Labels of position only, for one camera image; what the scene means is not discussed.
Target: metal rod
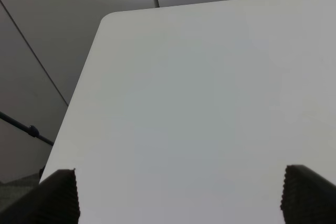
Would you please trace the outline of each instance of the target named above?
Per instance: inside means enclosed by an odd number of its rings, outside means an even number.
[[[0,119],[4,120],[5,122],[7,123],[10,123],[11,125],[17,127],[18,129],[28,133],[30,136],[32,137],[37,137],[38,139],[40,139],[41,141],[53,146],[54,143],[52,141],[50,141],[49,139],[45,138],[44,136],[40,135],[40,133],[38,132],[38,130],[36,129],[36,127],[34,126],[30,126],[30,127],[27,127],[23,124],[21,124],[20,122],[14,120],[13,118],[11,118],[10,116],[2,113],[0,111]]]

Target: black pole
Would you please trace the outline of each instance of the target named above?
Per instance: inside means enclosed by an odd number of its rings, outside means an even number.
[[[43,142],[53,146],[54,143],[52,141],[50,141],[49,139],[45,138],[44,136],[41,136],[40,133],[38,132],[38,130],[36,129],[36,127],[34,126],[30,126],[27,127],[23,124],[21,124],[20,122],[14,120],[13,118],[9,117],[8,115],[2,113],[0,111],[0,119],[6,121],[7,123],[10,123],[11,125],[17,127],[18,129],[28,133],[30,136],[32,137],[37,137],[38,139],[42,140]]]

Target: white tabletop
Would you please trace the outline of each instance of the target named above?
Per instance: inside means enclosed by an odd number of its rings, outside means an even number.
[[[43,178],[76,168],[81,224],[283,223],[283,175],[336,182],[336,0],[114,13]]]

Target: gray floor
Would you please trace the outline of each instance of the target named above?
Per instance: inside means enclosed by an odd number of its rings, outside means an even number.
[[[0,211],[38,186],[39,180],[38,174],[34,174],[10,183],[0,183]]]

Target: white table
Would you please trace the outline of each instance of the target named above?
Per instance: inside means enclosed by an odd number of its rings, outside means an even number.
[[[76,168],[80,223],[283,223],[288,164],[336,182],[336,0],[114,13],[43,178]]]

